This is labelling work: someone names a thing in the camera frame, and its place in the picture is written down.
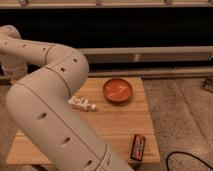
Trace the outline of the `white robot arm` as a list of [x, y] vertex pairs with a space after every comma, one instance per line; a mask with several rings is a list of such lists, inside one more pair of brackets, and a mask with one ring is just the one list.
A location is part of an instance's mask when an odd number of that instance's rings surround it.
[[0, 26], [0, 62], [15, 81], [6, 96], [10, 114], [60, 171], [134, 171], [68, 104], [89, 72], [79, 50], [24, 40], [6, 25]]

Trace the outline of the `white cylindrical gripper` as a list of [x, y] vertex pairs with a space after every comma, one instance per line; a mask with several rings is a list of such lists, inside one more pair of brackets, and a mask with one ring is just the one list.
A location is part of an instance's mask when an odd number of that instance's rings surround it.
[[1, 56], [2, 70], [10, 80], [19, 80], [27, 75], [27, 64], [22, 58], [12, 55]]

